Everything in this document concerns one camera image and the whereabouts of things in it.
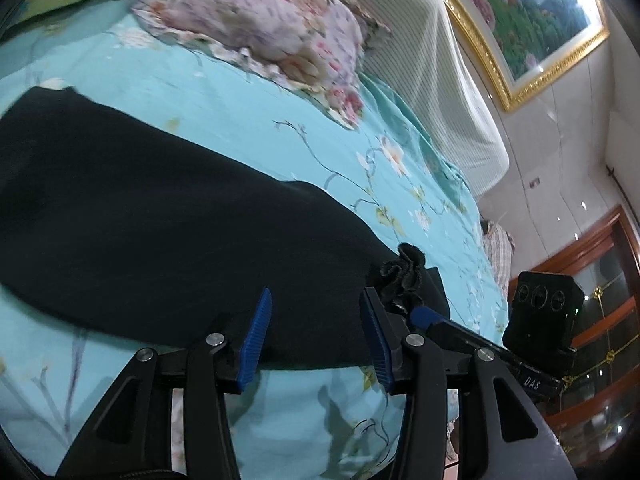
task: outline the gold picture frame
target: gold picture frame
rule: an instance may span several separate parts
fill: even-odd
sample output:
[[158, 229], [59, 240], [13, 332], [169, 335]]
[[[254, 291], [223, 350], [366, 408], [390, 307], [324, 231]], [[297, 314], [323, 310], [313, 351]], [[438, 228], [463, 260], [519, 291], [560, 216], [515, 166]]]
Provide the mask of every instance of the gold picture frame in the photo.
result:
[[609, 36], [601, 0], [594, 0], [600, 22], [590, 23], [569, 42], [523, 76], [514, 78], [491, 29], [472, 0], [444, 0], [452, 22], [473, 51], [502, 108], [510, 112], [534, 97], [584, 59]]

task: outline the picture frame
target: picture frame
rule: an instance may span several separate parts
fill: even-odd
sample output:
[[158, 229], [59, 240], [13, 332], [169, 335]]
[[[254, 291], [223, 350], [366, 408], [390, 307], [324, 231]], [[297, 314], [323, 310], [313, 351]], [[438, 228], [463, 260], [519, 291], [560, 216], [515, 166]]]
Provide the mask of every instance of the picture frame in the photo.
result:
[[534, 97], [609, 36], [601, 0], [444, 0], [506, 112]]

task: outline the black camera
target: black camera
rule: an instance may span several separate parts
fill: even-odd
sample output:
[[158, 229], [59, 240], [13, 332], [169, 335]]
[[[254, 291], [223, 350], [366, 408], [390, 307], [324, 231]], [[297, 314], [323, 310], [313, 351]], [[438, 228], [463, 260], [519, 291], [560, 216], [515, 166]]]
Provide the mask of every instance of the black camera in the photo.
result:
[[584, 293], [571, 276], [521, 272], [502, 342], [522, 359], [555, 377], [574, 366], [571, 340]]

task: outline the camera lens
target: camera lens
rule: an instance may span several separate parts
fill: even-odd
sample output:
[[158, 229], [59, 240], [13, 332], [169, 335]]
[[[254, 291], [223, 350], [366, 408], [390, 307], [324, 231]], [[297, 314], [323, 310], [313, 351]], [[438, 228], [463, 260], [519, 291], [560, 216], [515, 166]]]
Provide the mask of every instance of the camera lens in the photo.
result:
[[548, 292], [546, 291], [546, 286], [539, 285], [533, 289], [533, 295], [531, 296], [531, 304], [535, 308], [542, 308], [545, 306], [547, 296], [548, 296]]
[[551, 310], [558, 312], [564, 307], [564, 292], [556, 290], [551, 296]]
[[518, 289], [518, 301], [527, 301], [529, 297], [529, 287], [527, 285], [521, 285]]

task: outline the covered headboard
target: covered headboard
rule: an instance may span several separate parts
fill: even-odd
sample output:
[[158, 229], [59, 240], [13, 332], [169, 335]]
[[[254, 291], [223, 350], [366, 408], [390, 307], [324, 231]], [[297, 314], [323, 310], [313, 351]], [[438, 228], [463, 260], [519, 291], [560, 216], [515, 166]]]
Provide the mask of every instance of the covered headboard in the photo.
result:
[[444, 0], [359, 1], [392, 29], [389, 43], [367, 53], [366, 71], [410, 104], [473, 195], [482, 195], [504, 176], [509, 157], [464, 65]]

